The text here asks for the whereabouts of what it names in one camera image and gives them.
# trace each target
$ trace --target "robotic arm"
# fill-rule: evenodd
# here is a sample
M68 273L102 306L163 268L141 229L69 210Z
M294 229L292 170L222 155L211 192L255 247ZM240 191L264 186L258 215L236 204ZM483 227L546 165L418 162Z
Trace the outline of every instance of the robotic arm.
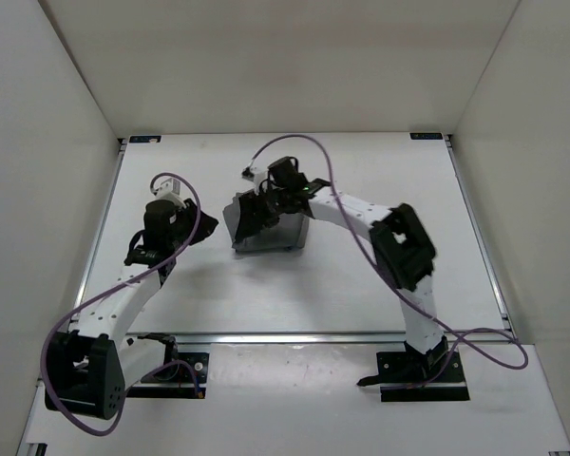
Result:
M197 206L180 197L180 183L169 179L154 191L155 200L145 207L144 229L129 243L123 273L118 282L126 287L97 302L50 341L47 371L59 398L72 413L112 418L125 392L150 371L177 359L175 338L150 333L124 340L145 303L171 274L173 259L139 281L131 278L171 257L190 236ZM201 213L191 245L214 232L218 221ZM56 407L45 396L48 409Z
M231 230L235 244L279 224L284 214L303 214L347 228L331 183L308 181L298 170L298 160L284 157L265 172L250 169L243 177L253 179L255 189L235 197L239 218ZM354 231L368 241L382 276L425 312L436 315L432 295L435 248L411 206L388 208L338 192ZM406 351L423 377L428 377L447 354L447 340L441 327L401 303L406 323Z

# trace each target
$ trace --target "white table surface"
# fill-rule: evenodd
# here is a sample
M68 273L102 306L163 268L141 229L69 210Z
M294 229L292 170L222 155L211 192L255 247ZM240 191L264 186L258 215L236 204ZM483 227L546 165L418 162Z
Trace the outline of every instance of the white table surface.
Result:
M510 345L484 345L511 363ZM91 437L44 407L39 388L25 443L47 456L547 456L567 451L533 347L526 370L461 348L471 400L380 403L356 381L373 374L371 345L211 348L206 399L127 399L116 431ZM106 422L92 421L96 428Z
M200 194L203 210L220 220L216 232L190 248L132 332L330 333L401 332L398 299L357 251L350 234L313 220L297 254L237 257L221 218L236 191L250 188L240 171L276 135L173 135L131 143L114 191L85 296L110 286L123 267L128 241L143 228L153 199L151 178L179 173ZM332 155L340 190L378 204L411 204L437 250L438 314L456 329L503 327L477 240L444 141L412 141L408 133L317 134ZM311 180L327 177L309 142L286 140L256 162L294 155Z

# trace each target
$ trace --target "gray wall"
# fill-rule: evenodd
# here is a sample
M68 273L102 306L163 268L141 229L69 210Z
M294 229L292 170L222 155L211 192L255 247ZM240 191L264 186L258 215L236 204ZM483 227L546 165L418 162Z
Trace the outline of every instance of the gray wall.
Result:
M118 144L35 1L0 0L0 455L71 308Z
M570 0L522 0L454 145L570 437Z
M140 132L452 132L517 0L41 0Z

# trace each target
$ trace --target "purple cable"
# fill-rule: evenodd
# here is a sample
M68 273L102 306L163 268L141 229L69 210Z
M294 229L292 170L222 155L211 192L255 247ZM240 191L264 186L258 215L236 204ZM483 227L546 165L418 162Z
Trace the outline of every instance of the purple cable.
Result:
M403 390L403 389L411 389L411 388L421 388L421 387L425 387L426 385L428 385L429 383L431 383L432 381L436 380L442 373L443 371L446 369L446 366L449 362L449 360L451 359L451 357L454 355L454 351L456 350L456 347L458 347L458 345L461 342L464 342L466 345L468 345L471 349L473 349L475 352L481 354L482 356L484 356L485 358L489 359L490 361L492 361L493 363L498 364L499 366L502 366L504 368L507 369L512 369L515 371L520 371L522 369L525 369L529 363L529 358L528 358L528 353L525 350L525 348L523 347L523 345L518 341L518 339L516 337L514 337L513 335L509 334L508 332L504 331L504 330L497 330L497 329L493 329L493 328L475 328L473 330L469 330L469 331L465 331L465 332L456 332L454 331L451 327L449 327L446 323L444 323L442 320L440 320L439 318L437 318L434 315L431 315L428 312L425 312L423 309L421 309L420 307L418 307L416 304L414 304L412 301L410 301L409 299L407 299L399 290L397 290L397 288L394 286L394 284L390 283L390 280L388 280L385 276L382 275L382 273L380 272L380 270L378 269L378 266L376 265L376 263L374 262L374 260L371 258L370 253L367 251L367 249L365 248L365 246L363 245L363 243L361 242L361 239L359 238L359 235L357 235L357 233L354 231L354 227L352 226L351 223L351 219L349 218L349 216L346 213L346 210L344 209L344 206L342 205L342 201L340 200L340 197L338 195L338 192L335 188L335 178L333 175L333 167L332 167L332 160L330 159L330 155L328 154L327 150L325 149L325 147L323 146L323 144L321 144L318 140L316 140L315 138L313 138L312 136L309 135L304 135L301 133L292 133L292 134L287 134L287 135L282 135L279 136L277 138L274 138L273 140L270 140L268 142L266 142L264 145L262 145L259 150L255 153L255 155L252 157L251 159L251 163L249 165L249 167L251 168L251 165L253 164L254 160L259 156L259 154L261 154L267 147L269 147L270 145L278 142L278 141L282 141L282 140L287 140L290 138L300 138L302 140L307 140L310 141L311 143L313 143L314 145L316 145L321 152L323 152L323 156L325 157L325 162L327 164L327 170L328 170L328 175L329 175L329 180L331 183L331 188L332 188L332 193L333 193L333 197L335 199L335 202L338 206L338 210L340 211L340 213L342 214L342 218L344 219L347 228L349 229L349 231L352 234L352 238L354 239L355 243L357 244L357 246L359 247L359 250L361 250L361 253L363 254L363 256L365 257L365 259L368 261L368 263L370 264L370 266L372 267L372 269L378 274L378 276L382 279L382 281L384 283L387 284L387 286L392 290L393 293L395 293L395 295L397 295L397 297L399 297L399 299L401 299L406 305L408 305L410 308L412 308L415 312L417 312L418 314L422 315L425 318L428 318L431 321L434 321L435 323L437 323L439 326L441 326L444 330L446 330L447 332L453 334L456 337L456 341L452 344L452 347L449 350L449 353L447 354L446 357L446 362L444 362L442 368L440 369L440 371L432 378L428 379L425 382L422 383L416 383L416 384L409 384L409 385L404 385L404 386L396 386L396 387L387 387L387 390ZM466 337L470 334L473 333L495 333L498 335L501 335L502 337L504 337L505 339L507 339L509 342L513 343L518 349L520 349L520 352L522 352L522 356L523 356L523 362L520 365L512 365L512 364L508 364L505 363L504 361L501 361L498 358L495 358L494 356L492 356L491 354L487 353L486 351L484 351L483 349L481 349L480 347L478 347L477 345L475 345L473 342L469 341L466 339Z
M68 421L72 425L74 425L76 428L83 430L84 432L91 434L91 435L94 435L96 437L103 437L105 435L108 435L116 428L116 426L121 421L121 416L123 415L124 401L121 402L121 406L118 410L118 414L116 415L116 418L114 419L114 421L112 422L110 427L105 429L105 430L94 429L93 427L90 427L90 426L86 425L85 423L83 423L82 421L80 421L78 418L76 418L72 414L72 412L70 412L66 408L66 406L61 401L61 399L59 399L59 396L57 395L55 388L50 383L50 379L48 378L48 369L47 369L48 346L50 344L50 340L52 339L53 335L55 335L55 333L57 333L57 331L59 331L59 329L64 324L66 324L73 315L78 314L79 312L83 311L84 309L86 309L91 304L94 304L97 301L104 299L104 298L106 298L110 295L113 295L114 293L122 290L124 287L128 286L129 283L137 282L137 281L149 276L150 274L154 273L155 271L158 271L161 267L165 266L166 264L171 262L173 259L175 259L177 256L179 256L190 245L190 242L192 242L192 239L194 238L195 234L197 233L197 230L199 229L199 224L200 224L201 212L200 212L199 194L194 189L194 187L190 184L190 182L188 182L186 179L178 176L177 174L167 173L167 172L159 173L152 179L152 181L150 182L150 190L152 192L154 192L154 183L162 177L174 178L174 179L177 179L178 181L181 181L186 187L188 187L188 189L190 189L190 192L192 193L192 195L194 197L195 203L197 205L197 214L196 214L196 219L194 221L194 226L192 227L192 232L190 233L190 236L188 236L188 238L183 242L181 247L172 256L170 256L166 260L157 264L153 268L149 268L146 271L143 271L141 274L138 274L132 278L129 278L125 282L121 282L118 285L113 286L109 290L106 290L102 293L97 294L95 297L92 297L88 301L82 303L76 309L73 309L72 311L69 311L68 313L66 313L50 329L50 331L48 332L47 338L45 339L45 343L43 344L43 347L42 347L42 352L40 355L40 373L41 373L43 381L45 382L45 388L47 390L48 397L50 397L50 400L53 402L55 407L59 411L62 412L62 414L68 419ZM188 363L186 363L185 361L181 361L181 360L171 361L170 363L167 363L163 366L160 366L160 367L152 370L148 374L154 374L154 373L157 373L159 371L162 371L163 369L169 368L171 366L176 366L176 365L185 366L189 370L190 376L191 376L192 381L194 383L195 392L197 394L199 394L200 389L199 389L199 381L197 379L197 376L195 375L192 367Z

